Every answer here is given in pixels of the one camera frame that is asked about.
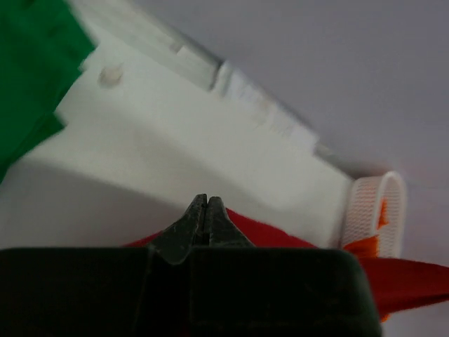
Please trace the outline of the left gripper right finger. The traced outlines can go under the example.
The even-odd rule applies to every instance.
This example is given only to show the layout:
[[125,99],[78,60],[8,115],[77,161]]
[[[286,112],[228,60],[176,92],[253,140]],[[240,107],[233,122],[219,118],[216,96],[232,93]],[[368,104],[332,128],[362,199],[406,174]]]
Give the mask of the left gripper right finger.
[[208,201],[208,244],[188,257],[191,336],[381,336],[358,260],[337,249],[257,248]]

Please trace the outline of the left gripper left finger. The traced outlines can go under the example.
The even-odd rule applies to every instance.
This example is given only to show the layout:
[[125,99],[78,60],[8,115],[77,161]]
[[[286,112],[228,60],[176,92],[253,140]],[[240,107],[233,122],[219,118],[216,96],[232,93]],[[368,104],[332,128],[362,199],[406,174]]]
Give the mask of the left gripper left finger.
[[2,336],[178,336],[187,326],[186,258],[207,196],[139,247],[1,251]]

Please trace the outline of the red t-shirt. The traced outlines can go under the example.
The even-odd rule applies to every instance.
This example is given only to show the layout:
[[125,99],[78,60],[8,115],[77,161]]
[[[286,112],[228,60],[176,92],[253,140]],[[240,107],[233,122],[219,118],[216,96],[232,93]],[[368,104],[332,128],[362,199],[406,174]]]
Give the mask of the red t-shirt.
[[128,309],[159,306],[198,326],[377,321],[448,299],[447,267],[320,249],[219,198],[132,247],[140,257],[122,292]]

